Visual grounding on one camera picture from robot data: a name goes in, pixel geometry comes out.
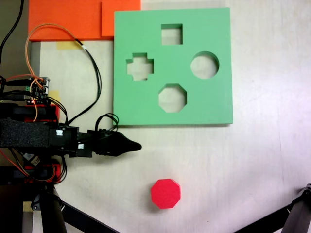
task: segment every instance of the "black tripod leg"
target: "black tripod leg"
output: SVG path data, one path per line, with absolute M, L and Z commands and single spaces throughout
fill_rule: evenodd
M 59 200 L 49 193 L 43 193 L 40 208 L 44 233 L 67 233 Z
M 286 219 L 289 215 L 289 210 L 291 209 L 291 205 L 285 206 L 284 208 L 275 211 L 274 213 L 238 230 L 235 233 L 253 233 L 253 232 L 261 232 L 261 233 L 273 233 L 277 230 L 281 229 Z
M 311 208 L 304 200 L 297 202 L 291 210 L 282 233 L 307 233 L 311 220 Z
M 65 222 L 85 233 L 119 233 L 63 201 Z

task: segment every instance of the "green foam board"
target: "green foam board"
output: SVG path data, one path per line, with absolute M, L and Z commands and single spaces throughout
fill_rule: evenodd
M 162 28 L 182 28 L 182 44 L 162 45 Z M 154 70 L 134 81 L 127 63 L 146 54 Z M 219 67 L 209 79 L 196 77 L 193 59 L 211 55 Z M 122 11 L 115 13 L 114 113 L 120 125 L 233 123 L 230 9 Z M 159 93 L 177 85 L 187 104 L 177 113 L 159 106 Z

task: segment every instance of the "black foam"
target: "black foam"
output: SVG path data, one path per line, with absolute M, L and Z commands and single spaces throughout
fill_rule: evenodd
M 0 119 L 0 148 L 48 148 L 49 126 L 44 123 L 25 123 Z

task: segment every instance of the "circle hole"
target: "circle hole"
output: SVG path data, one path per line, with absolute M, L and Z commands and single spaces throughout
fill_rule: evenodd
M 209 79 L 217 74 L 219 61 L 215 54 L 203 51 L 194 56 L 190 67 L 196 77 Z

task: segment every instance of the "orange foam mat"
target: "orange foam mat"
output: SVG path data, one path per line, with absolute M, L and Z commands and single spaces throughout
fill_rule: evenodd
M 139 10 L 140 10 L 140 0 L 103 0 L 102 38 L 111 40 L 114 37 L 115 11 L 139 11 Z
M 140 10 L 140 0 L 29 0 L 28 32 L 40 24 L 55 23 L 66 27 L 80 40 L 113 39 L 116 10 Z M 51 26 L 39 29 L 30 40 L 72 38 Z

